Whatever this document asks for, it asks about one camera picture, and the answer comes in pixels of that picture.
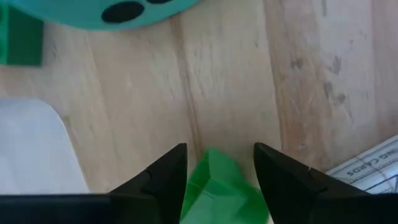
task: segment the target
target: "black dot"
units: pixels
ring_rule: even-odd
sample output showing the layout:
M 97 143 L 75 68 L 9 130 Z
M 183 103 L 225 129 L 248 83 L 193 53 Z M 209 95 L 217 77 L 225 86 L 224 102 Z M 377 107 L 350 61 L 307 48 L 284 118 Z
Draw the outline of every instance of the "black dot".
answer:
M 144 6 L 135 1 L 116 3 L 102 12 L 102 20 L 107 23 L 119 24 L 131 21 L 144 12 Z
M 147 0 L 147 1 L 152 4 L 164 4 L 173 0 Z

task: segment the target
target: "black robotic claw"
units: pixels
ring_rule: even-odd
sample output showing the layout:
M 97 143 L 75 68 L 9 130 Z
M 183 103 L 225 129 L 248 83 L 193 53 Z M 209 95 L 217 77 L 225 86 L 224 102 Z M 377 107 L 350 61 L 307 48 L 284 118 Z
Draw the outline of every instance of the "black robotic claw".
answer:
M 275 224 L 398 223 L 398 195 L 370 195 L 262 143 L 254 165 Z
M 186 184 L 179 144 L 108 194 L 0 196 L 0 223 L 177 224 Z

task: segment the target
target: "green plastic piece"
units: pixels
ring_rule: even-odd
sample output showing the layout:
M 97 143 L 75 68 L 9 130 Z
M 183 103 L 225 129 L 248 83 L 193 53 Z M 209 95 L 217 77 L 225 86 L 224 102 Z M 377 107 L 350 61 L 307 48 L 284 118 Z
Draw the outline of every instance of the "green plastic piece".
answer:
M 146 26 L 188 9 L 199 0 L 8 0 L 42 20 L 84 29 Z
M 188 180 L 181 224 L 265 224 L 269 211 L 261 191 L 251 187 L 237 163 L 207 150 Z
M 0 63 L 40 65 L 43 22 L 20 10 L 0 5 Z

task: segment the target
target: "wooden floor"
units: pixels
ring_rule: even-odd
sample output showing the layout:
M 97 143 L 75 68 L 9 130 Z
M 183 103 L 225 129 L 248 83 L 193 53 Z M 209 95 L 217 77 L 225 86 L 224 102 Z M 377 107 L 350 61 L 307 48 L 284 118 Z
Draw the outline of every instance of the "wooden floor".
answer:
M 42 68 L 0 68 L 0 96 L 38 97 L 85 179 L 109 191 L 179 142 L 254 179 L 264 142 L 327 170 L 398 133 L 398 1 L 203 0 L 138 30 L 45 28 Z

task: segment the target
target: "teal bowl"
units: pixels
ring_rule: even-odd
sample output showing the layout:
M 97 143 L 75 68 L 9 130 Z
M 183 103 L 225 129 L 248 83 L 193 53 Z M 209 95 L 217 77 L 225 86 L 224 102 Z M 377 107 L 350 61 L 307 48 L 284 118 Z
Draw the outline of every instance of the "teal bowl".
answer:
M 146 26 L 188 9 L 199 0 L 9 0 L 42 20 L 82 29 L 120 30 Z

